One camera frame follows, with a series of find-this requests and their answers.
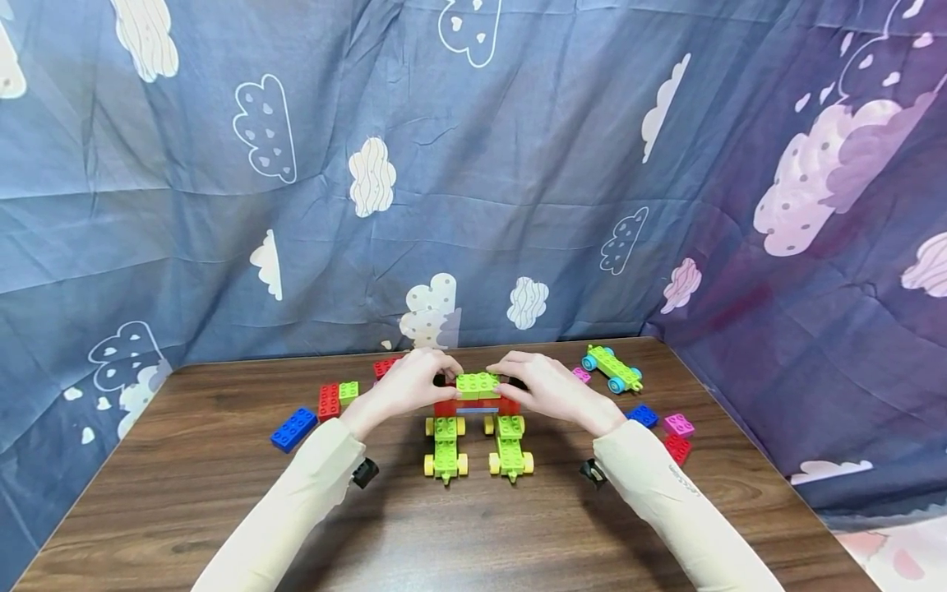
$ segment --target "blue wheel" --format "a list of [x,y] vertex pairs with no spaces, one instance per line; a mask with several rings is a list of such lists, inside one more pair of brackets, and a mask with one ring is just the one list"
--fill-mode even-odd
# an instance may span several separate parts
[[615,378],[608,379],[608,389],[614,392],[616,395],[620,395],[625,392],[625,381],[621,380],[617,376]]

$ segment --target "person's left hand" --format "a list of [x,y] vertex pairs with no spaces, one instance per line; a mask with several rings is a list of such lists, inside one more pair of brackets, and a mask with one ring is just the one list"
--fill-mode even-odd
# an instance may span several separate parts
[[339,419],[359,441],[384,420],[440,401],[457,398],[453,386],[434,386],[436,374],[453,382],[464,368],[441,350],[412,350],[385,374],[369,392],[349,404]]

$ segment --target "hand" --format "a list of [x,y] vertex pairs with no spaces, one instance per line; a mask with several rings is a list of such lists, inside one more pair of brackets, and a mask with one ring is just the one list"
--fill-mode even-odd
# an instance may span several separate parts
[[464,368],[441,350],[412,350],[385,374],[369,392],[349,404],[339,419],[359,441],[384,420],[440,401],[457,398],[453,386],[434,386],[434,376],[442,373],[453,382]]
[[495,391],[531,411],[573,422],[600,438],[625,421],[618,405],[582,383],[558,360],[541,353],[511,351],[487,366],[488,372],[506,374],[526,383],[529,391],[501,384]]

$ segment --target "cream sleeve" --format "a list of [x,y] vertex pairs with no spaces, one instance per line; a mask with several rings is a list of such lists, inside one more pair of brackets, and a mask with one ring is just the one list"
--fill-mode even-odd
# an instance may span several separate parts
[[599,468],[654,528],[698,592],[783,589],[649,429],[628,421],[593,446]]
[[191,592],[273,592],[310,531],[342,503],[365,445],[339,420],[317,427],[204,569]]

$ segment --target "wood grain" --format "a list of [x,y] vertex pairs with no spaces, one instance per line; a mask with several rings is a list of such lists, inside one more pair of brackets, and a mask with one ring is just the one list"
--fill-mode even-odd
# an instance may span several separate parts
[[[611,340],[644,373],[645,391],[617,398],[696,426],[685,471],[790,591],[877,590],[666,346]],[[521,346],[575,366],[584,343]],[[509,348],[455,350],[468,371]],[[289,457],[270,433],[318,386],[371,385],[390,354],[239,362],[175,372],[45,545],[16,592],[182,591],[266,493]],[[607,392],[596,373],[591,386]],[[492,439],[468,416],[459,447],[471,474],[445,489],[422,474],[423,417],[371,434],[381,474],[320,525],[296,557],[284,592],[309,590],[693,590],[653,531],[606,486],[579,475],[589,437],[527,414],[536,473],[515,486],[489,474]]]

